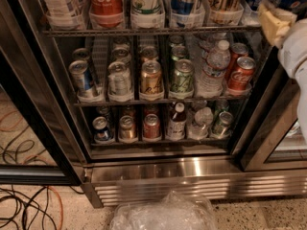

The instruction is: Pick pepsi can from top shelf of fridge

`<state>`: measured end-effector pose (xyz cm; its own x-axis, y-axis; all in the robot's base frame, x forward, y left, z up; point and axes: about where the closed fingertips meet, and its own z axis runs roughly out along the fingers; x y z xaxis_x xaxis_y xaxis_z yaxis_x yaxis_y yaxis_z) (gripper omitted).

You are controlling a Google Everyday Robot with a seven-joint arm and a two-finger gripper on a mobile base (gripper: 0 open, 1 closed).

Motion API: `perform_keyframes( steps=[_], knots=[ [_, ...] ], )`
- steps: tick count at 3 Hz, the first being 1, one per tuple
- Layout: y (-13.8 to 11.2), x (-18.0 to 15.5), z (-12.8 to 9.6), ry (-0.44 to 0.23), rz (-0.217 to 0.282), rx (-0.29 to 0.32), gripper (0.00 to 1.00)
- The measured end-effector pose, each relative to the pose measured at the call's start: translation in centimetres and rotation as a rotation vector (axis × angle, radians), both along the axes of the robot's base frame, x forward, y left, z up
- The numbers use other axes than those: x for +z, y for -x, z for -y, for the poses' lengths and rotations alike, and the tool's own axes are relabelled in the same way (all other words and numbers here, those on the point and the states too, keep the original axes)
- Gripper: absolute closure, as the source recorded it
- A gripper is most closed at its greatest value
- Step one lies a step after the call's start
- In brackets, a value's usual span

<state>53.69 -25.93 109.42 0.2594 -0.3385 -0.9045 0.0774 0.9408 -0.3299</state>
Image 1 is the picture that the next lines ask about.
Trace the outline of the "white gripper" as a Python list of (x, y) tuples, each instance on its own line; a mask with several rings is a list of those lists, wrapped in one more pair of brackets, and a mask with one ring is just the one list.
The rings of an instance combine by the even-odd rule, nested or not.
[(296, 14), (277, 8), (269, 0), (261, 1), (257, 13), (265, 38), (279, 49), (280, 64), (290, 78), (298, 80), (306, 73), (307, 19), (296, 22)]

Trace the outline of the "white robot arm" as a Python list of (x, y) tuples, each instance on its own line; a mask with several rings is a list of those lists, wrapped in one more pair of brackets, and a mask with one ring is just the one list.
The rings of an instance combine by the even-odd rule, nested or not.
[(262, 0), (258, 19), (265, 38), (278, 49), (277, 58), (290, 79), (300, 88), (297, 118), (307, 140), (307, 19), (296, 21), (296, 15)]

